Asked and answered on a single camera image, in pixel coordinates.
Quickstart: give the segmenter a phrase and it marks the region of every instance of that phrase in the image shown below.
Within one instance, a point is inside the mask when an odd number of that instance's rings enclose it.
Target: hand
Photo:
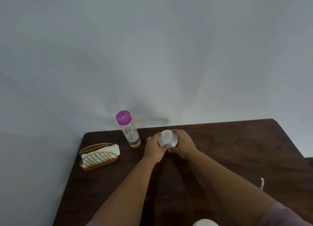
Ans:
[[[143,158],[150,160],[153,164],[162,160],[164,153],[169,147],[168,144],[163,147],[159,146],[157,143],[159,136],[161,136],[161,132],[156,133],[153,137],[148,137],[145,154],[143,155]]]
[[[176,147],[169,148],[168,151],[177,153],[182,158],[188,158],[190,154],[197,151],[197,148],[187,132],[184,130],[173,130],[178,137],[178,145]]]

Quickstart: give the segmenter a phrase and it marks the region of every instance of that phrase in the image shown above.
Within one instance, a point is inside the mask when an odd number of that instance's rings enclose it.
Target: person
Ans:
[[[160,133],[147,139],[143,158],[104,202],[88,226],[138,226],[152,170],[166,151],[194,165],[238,225],[311,225],[252,183],[200,152],[184,130],[173,130],[177,147],[159,147]]]

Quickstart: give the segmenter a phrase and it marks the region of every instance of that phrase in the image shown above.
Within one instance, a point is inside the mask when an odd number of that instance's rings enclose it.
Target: left hand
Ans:
[[[162,147],[159,146],[157,142],[159,136],[161,136],[161,132],[156,133],[153,137],[148,137],[145,147],[145,154],[143,155],[144,159],[148,159],[154,164],[162,160],[164,153],[169,147],[168,144]]]

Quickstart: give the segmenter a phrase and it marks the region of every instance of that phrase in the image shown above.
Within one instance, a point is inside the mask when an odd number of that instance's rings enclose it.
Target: gold wire basket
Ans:
[[[114,144],[112,143],[101,143],[101,144],[94,144],[91,146],[88,146],[84,149],[82,149],[79,154],[82,156],[83,154],[88,154],[91,152],[94,152],[96,150],[102,149],[107,146],[112,146]],[[85,170],[85,171],[91,171],[93,169],[97,169],[99,167],[102,167],[104,165],[110,164],[115,162],[118,159],[118,156],[112,152],[106,152],[106,151],[101,151],[97,153],[93,153],[90,155],[85,156],[81,161],[80,161],[80,166]]]

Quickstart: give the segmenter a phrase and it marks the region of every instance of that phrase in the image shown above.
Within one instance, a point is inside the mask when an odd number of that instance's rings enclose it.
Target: white wall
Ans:
[[[6,74],[79,135],[274,118],[313,156],[311,0],[0,0]]]
[[[80,139],[0,71],[0,225],[52,225]]]

